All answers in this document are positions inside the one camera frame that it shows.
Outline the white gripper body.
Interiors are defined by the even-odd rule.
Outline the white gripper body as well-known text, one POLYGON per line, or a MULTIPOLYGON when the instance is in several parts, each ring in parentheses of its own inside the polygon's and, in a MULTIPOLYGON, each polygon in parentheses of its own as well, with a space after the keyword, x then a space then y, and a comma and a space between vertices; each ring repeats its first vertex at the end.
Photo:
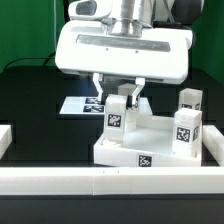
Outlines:
POLYGON ((67 74, 101 73, 180 84, 188 74, 193 32, 145 28, 142 36, 112 36, 97 21, 70 21, 61 30, 55 63, 67 74))

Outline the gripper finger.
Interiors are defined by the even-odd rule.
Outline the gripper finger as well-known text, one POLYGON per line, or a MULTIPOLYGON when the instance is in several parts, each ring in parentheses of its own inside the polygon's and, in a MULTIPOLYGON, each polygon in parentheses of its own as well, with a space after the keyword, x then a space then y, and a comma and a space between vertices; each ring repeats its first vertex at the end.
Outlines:
POLYGON ((145 86, 144 78, 136 78, 134 87, 131 90, 131 93, 127 96, 126 106, 128 108, 137 108, 138 107, 138 97, 140 96, 141 91, 145 86))
POLYGON ((103 82, 103 74, 102 73, 94 73, 93 74, 93 83, 98 92, 97 99, 99 102, 102 102, 103 99, 103 88, 101 83, 103 82))

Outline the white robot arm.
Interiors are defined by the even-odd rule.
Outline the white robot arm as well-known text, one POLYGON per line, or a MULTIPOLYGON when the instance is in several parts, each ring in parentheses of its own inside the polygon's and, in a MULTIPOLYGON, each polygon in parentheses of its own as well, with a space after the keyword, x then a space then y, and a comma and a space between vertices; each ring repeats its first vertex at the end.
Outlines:
POLYGON ((105 75, 136 80, 130 105, 147 81, 180 84, 188 74, 194 33, 188 27, 204 0, 77 0, 68 7, 55 63, 91 75, 99 95, 105 75))

